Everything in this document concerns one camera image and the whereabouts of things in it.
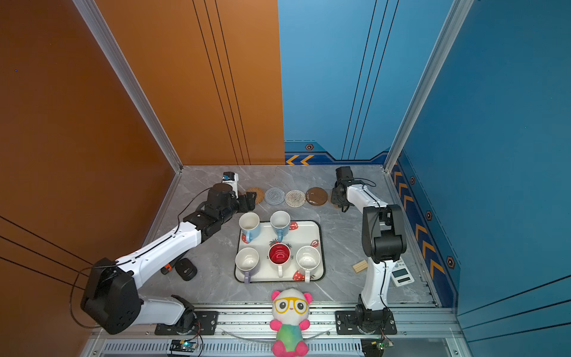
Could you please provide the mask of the dark brown wooden coaster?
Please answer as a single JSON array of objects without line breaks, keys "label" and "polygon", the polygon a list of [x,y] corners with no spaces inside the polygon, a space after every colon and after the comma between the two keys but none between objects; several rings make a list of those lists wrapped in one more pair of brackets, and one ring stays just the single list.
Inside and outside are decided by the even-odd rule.
[{"label": "dark brown wooden coaster", "polygon": [[329,200],[328,193],[321,187],[312,187],[306,192],[306,201],[313,206],[321,206]]}]

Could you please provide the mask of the grey blue rope coaster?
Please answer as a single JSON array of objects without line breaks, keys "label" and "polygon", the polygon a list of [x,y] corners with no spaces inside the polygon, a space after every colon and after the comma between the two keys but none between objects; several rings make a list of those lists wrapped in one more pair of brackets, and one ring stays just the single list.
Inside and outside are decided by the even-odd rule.
[{"label": "grey blue rope coaster", "polygon": [[285,195],[285,192],[279,187],[272,187],[265,192],[264,200],[269,205],[281,205],[285,201]]}]

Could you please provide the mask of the white mug purple handle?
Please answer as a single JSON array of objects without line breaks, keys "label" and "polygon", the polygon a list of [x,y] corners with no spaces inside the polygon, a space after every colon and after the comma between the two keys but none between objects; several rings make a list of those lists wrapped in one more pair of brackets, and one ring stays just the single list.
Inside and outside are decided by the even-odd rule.
[{"label": "white mug purple handle", "polygon": [[241,249],[235,258],[237,272],[242,276],[242,282],[249,284],[260,270],[260,255],[255,248]]}]

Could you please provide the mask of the multicolour woven coaster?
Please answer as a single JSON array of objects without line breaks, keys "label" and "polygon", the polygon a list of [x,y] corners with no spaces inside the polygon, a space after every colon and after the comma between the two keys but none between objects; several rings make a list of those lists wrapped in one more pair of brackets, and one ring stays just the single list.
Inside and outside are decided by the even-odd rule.
[{"label": "multicolour woven coaster", "polygon": [[290,190],[285,195],[285,203],[292,208],[300,208],[306,202],[306,194],[301,190]]}]

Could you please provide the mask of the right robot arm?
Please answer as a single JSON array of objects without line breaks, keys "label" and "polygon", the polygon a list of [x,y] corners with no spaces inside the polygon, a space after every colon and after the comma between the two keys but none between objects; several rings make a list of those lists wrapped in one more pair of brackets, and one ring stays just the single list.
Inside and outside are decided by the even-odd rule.
[{"label": "right robot arm", "polygon": [[361,245],[367,257],[365,285],[355,307],[356,325],[366,334],[397,334],[388,307],[390,275],[407,250],[404,213],[374,194],[366,180],[356,178],[350,167],[336,169],[331,201],[343,212],[355,207],[362,214]]}]

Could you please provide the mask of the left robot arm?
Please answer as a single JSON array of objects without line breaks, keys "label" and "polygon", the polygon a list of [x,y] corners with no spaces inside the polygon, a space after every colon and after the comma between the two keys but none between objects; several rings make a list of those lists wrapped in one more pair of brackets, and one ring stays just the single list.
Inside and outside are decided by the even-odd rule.
[{"label": "left robot arm", "polygon": [[132,325],[159,324],[188,333],[195,325],[194,307],[178,295],[144,297],[140,288],[160,269],[220,231],[237,213],[254,210],[257,195],[238,193],[236,182],[209,188],[206,201],[178,220],[161,238],[117,260],[99,260],[90,269],[80,308],[109,334]]}]

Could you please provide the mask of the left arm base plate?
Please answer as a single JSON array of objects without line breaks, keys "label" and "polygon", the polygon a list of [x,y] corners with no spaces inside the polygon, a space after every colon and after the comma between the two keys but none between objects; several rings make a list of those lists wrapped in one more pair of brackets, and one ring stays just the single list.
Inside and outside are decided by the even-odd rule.
[{"label": "left arm base plate", "polygon": [[213,336],[219,313],[217,311],[194,311],[185,313],[175,325],[158,324],[156,336]]}]

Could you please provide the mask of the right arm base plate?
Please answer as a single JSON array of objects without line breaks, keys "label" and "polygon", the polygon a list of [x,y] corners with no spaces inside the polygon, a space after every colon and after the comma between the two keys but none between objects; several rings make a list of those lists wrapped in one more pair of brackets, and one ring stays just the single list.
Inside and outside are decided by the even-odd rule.
[{"label": "right arm base plate", "polygon": [[395,336],[396,320],[388,309],[375,311],[373,318],[359,315],[356,311],[336,311],[335,328],[338,335],[384,335]]}]

